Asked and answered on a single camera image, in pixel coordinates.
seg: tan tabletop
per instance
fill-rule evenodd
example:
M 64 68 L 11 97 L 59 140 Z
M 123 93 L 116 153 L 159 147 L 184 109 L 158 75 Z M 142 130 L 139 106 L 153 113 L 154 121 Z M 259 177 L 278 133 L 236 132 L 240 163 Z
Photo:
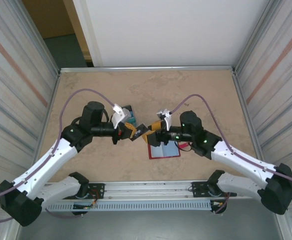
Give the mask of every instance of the tan tabletop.
M 100 91 L 113 103 L 132 105 L 138 123 L 149 125 L 157 120 L 161 108 L 173 110 L 190 94 L 201 94 L 209 103 L 229 142 L 254 156 L 246 122 L 228 70 L 219 71 L 126 71 L 63 73 L 53 104 L 41 156 L 54 143 L 58 133 L 58 117 L 67 98 L 76 90 L 91 88 Z M 63 126 L 81 116 L 89 101 L 111 106 L 92 92 L 77 94 L 68 104 Z M 201 118 L 203 127 L 217 135 L 218 130 L 204 105 L 197 97 L 189 99 L 173 114 L 173 125 L 178 126 L 182 112 L 192 110 Z M 181 157 L 149 159 L 146 143 L 121 140 L 113 145 L 109 137 L 95 137 L 76 157 L 67 162 L 52 178 L 57 182 L 72 172 L 79 172 L 90 181 L 161 181 L 203 180 L 216 169 L 236 174 L 226 165 L 181 152 Z

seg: orange stripe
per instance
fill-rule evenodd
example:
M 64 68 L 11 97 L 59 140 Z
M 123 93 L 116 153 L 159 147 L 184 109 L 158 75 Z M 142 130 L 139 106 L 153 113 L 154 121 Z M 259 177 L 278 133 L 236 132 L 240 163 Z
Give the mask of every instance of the orange stripe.
M 36 95 L 36 97 L 47 107 L 48 103 L 44 99 L 44 97 L 39 93 L 39 91 L 35 88 L 35 86 L 30 82 L 28 77 L 24 74 L 18 64 L 12 59 L 9 53 L 4 49 L 4 47 L 0 44 L 0 53 L 7 60 L 7 62 L 11 65 L 11 67 L 18 73 L 20 78 L 24 80 L 24 82 L 28 85 L 28 87 L 32 90 L 32 92 Z
M 275 61 L 275 63 L 271 66 L 271 68 L 267 71 L 267 73 L 264 75 L 264 77 L 261 79 L 261 81 L 258 83 L 256 88 L 253 90 L 251 95 L 247 98 L 247 104 L 251 102 L 251 99 L 256 95 L 256 93 L 259 91 L 259 89 L 262 87 L 262 85 L 266 82 L 266 80 L 270 77 L 270 75 L 274 72 L 274 70 L 277 68 L 279 63 L 284 59 L 284 57 L 291 51 L 292 49 L 292 39 L 288 43 L 288 45 L 285 47 L 283 52 L 280 54 L 278 59 Z

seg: corrugated metal wall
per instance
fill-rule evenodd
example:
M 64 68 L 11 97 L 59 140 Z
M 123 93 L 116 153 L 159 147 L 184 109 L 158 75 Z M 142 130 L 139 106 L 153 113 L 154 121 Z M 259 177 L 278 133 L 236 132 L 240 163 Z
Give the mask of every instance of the corrugated metal wall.
M 292 0 L 279 3 L 238 69 L 265 160 L 292 168 Z
M 57 77 L 23 6 L 0 1 L 0 182 L 32 165 Z

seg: white wall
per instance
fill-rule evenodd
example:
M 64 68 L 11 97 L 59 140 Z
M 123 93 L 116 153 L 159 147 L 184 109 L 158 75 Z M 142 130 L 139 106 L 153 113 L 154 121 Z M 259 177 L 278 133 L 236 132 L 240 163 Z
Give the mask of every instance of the white wall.
M 268 0 L 74 0 L 96 67 L 233 65 Z

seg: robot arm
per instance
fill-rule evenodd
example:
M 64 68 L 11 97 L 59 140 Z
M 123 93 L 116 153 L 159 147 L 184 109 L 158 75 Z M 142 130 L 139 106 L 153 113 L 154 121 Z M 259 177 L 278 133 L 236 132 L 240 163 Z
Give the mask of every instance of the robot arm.
M 104 105 L 99 102 L 89 102 L 84 107 L 82 116 L 64 128 L 54 153 L 52 150 L 57 141 L 25 173 L 13 182 L 4 180 L 0 184 L 1 193 L 22 182 L 16 189 L 0 196 L 0 207 L 24 227 L 31 224 L 39 216 L 41 210 L 52 203 L 68 196 L 85 196 L 88 192 L 89 180 L 77 172 L 70 174 L 63 181 L 49 186 L 45 184 L 68 160 L 91 143 L 93 137 L 111 137 L 113 143 L 117 144 L 119 140 L 128 139 L 134 135 L 136 128 L 129 123 L 123 123 L 130 117 L 129 111 L 125 111 L 116 104 L 114 110 L 115 114 L 109 122 Z M 106 122 L 101 121 L 104 114 L 107 118 Z
M 166 126 L 167 121 L 163 121 L 166 117 L 167 115 L 160 116 L 161 121 L 148 127 L 151 131 L 143 135 L 146 143 L 154 147 L 158 147 L 161 142 L 167 144 L 168 141 L 191 143 L 191 149 L 196 154 L 226 164 L 246 176 L 233 176 L 217 170 L 208 180 L 210 192 L 250 196 L 276 214 L 285 213 L 292 200 L 292 182 L 267 170 L 292 177 L 292 171 L 287 165 L 275 166 L 229 146 L 219 136 L 205 130 L 193 111 L 180 115 L 181 126 Z

